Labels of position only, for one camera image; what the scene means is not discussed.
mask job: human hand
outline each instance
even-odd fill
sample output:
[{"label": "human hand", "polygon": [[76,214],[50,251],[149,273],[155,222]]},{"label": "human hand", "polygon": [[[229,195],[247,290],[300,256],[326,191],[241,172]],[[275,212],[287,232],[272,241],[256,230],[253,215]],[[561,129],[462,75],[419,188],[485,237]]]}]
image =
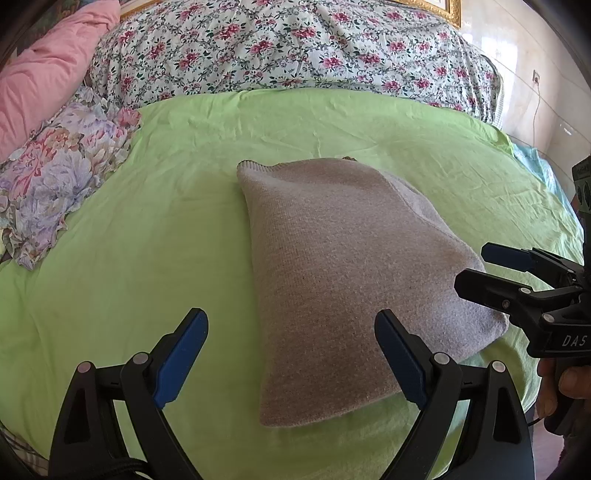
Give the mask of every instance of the human hand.
[{"label": "human hand", "polygon": [[[538,363],[538,375],[542,377],[538,400],[535,403],[538,417],[552,415],[558,405],[554,382],[553,358],[543,358]],[[585,399],[585,410],[591,411],[591,366],[567,368],[558,382],[558,390],[570,398]]]}]

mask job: floral pillowcase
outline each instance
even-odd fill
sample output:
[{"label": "floral pillowcase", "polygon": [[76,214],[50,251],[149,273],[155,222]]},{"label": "floral pillowcase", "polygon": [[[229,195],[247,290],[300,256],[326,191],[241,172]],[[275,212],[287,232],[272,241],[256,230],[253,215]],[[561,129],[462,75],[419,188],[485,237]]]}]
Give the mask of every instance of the floral pillowcase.
[{"label": "floral pillowcase", "polygon": [[66,215],[127,159],[139,121],[138,111],[81,86],[24,147],[0,160],[0,231],[19,265],[32,270],[67,228]]}]

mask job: wrinkled fabric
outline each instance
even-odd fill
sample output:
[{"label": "wrinkled fabric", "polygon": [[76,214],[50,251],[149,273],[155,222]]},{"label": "wrinkled fabric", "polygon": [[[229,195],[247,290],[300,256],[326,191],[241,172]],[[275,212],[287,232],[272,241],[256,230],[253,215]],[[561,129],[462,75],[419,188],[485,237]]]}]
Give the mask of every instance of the wrinkled fabric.
[{"label": "wrinkled fabric", "polygon": [[540,182],[548,187],[549,191],[557,196],[565,210],[572,215],[577,223],[579,223],[577,214],[574,212],[569,199],[560,186],[560,182],[556,178],[554,170],[552,170],[552,167],[547,160],[540,157],[538,149],[528,145],[513,144],[513,155],[519,163],[527,168],[528,171],[538,177]]},{"label": "wrinkled fabric", "polygon": [[444,19],[374,0],[169,0],[104,36],[93,87],[139,108],[260,88],[367,90],[493,123],[501,78]]},{"label": "wrinkled fabric", "polygon": [[32,270],[66,229],[66,214],[125,161],[139,112],[80,87],[0,168],[0,229],[13,259]]},{"label": "wrinkled fabric", "polygon": [[504,314],[453,288],[465,268],[484,272],[480,257],[401,178],[337,158],[245,160],[236,174],[265,352],[261,424],[327,420],[401,391],[376,343],[384,307],[457,362],[506,332]]},{"label": "wrinkled fabric", "polygon": [[[582,262],[583,237],[555,195],[517,164],[505,135],[468,115],[336,89],[179,96],[141,113],[129,158],[67,218],[71,231],[41,268],[0,265],[0,419],[44,456],[81,360],[120,364],[199,306],[209,336],[166,416],[203,478],[367,480],[392,462],[417,415],[403,395],[303,428],[259,422],[266,360],[235,176],[244,158],[270,166],[277,158],[355,157],[422,192],[475,251],[495,242]],[[486,269],[544,289],[529,273]],[[465,362],[505,363],[525,410],[540,386],[527,345],[511,325]],[[433,478],[453,457],[466,403],[458,404]],[[131,422],[121,431],[134,438]],[[128,450],[142,455],[137,442]]]}]

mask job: bed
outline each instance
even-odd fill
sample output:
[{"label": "bed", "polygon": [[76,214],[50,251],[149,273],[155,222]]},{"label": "bed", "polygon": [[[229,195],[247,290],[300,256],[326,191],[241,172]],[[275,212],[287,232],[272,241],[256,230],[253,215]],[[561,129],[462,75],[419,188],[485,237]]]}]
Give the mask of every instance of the bed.
[{"label": "bed", "polygon": [[322,87],[410,98],[498,125],[502,78],[444,19],[389,2],[167,0],[125,18],[89,79],[118,105]]},{"label": "bed", "polygon": [[[417,414],[402,395],[304,427],[258,421],[264,359],[235,176],[244,158],[352,156],[411,183],[475,251],[491,241],[581,261],[572,212],[516,161],[506,135],[467,113],[356,89],[257,88],[177,95],[141,114],[129,157],[69,214],[46,258],[32,271],[0,264],[0,383],[9,386],[0,420],[41,456],[78,363],[124,362],[200,307],[209,338],[165,413],[204,478],[383,473]],[[528,274],[487,269],[545,288]],[[524,409],[538,390],[526,345],[510,327],[466,361],[505,362]],[[434,476],[451,460],[465,411],[461,404]],[[125,409],[118,414],[130,454],[141,456]]]}]

